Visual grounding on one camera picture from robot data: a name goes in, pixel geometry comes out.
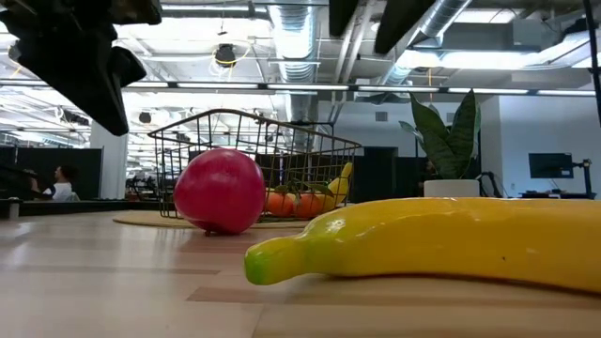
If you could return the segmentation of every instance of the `monitor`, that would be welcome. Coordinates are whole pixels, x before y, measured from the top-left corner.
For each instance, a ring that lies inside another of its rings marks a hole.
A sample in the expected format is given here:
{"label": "monitor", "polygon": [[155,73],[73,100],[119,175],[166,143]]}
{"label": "monitor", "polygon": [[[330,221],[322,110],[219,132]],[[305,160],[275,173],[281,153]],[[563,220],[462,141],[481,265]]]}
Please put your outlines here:
{"label": "monitor", "polygon": [[572,154],[529,154],[531,178],[574,178]]}

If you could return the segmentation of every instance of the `air duct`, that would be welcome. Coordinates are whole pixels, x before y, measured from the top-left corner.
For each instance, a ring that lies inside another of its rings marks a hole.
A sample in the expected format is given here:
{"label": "air duct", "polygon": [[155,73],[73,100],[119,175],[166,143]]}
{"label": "air duct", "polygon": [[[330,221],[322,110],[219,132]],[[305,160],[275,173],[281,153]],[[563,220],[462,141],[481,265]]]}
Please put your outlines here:
{"label": "air duct", "polygon": [[[411,44],[426,41],[429,38],[436,39],[438,42],[442,39],[442,34],[457,19],[459,14],[465,9],[471,0],[438,0],[423,17],[422,25],[418,29],[416,37]],[[398,66],[398,61],[386,73],[381,85],[401,85],[406,81],[412,69]]]}
{"label": "air duct", "polygon": [[[316,56],[316,8],[270,6],[269,11],[278,57],[295,61],[313,59]],[[308,84],[316,79],[316,65],[284,62],[280,64],[280,73],[285,83]],[[317,95],[288,95],[286,109],[291,122],[317,122]],[[313,144],[306,132],[296,132],[293,142],[298,151],[306,151]]]}

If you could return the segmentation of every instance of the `plant pot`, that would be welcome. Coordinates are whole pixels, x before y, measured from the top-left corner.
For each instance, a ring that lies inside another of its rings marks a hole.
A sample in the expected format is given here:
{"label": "plant pot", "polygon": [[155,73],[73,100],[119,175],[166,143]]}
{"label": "plant pot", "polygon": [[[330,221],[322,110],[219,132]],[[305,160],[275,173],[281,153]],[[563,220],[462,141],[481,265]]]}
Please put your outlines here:
{"label": "plant pot", "polygon": [[475,179],[426,181],[424,197],[480,197],[480,182]]}

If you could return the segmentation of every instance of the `fruit basket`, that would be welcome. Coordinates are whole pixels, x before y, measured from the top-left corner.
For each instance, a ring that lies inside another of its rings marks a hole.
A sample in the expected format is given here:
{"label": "fruit basket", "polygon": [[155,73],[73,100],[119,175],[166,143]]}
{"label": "fruit basket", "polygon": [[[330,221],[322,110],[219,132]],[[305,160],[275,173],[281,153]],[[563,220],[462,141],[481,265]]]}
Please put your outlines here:
{"label": "fruit basket", "polygon": [[211,149],[235,149],[251,158],[265,182],[260,222],[310,219],[348,203],[356,142],[232,109],[189,116],[149,134],[154,139],[161,216],[182,218],[174,205],[179,176]]}

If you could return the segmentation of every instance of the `round mat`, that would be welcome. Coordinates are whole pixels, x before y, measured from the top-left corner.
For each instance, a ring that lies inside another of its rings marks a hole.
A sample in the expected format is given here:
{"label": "round mat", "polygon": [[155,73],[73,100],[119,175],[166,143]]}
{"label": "round mat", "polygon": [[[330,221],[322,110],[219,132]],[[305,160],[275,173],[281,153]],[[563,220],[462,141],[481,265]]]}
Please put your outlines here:
{"label": "round mat", "polygon": [[[195,229],[196,227],[186,220],[165,218],[159,211],[126,211],[113,218],[114,222],[130,225],[159,226],[186,229]],[[307,225],[306,221],[300,222],[276,222],[276,223],[257,223],[252,226],[253,229],[303,229]]]}

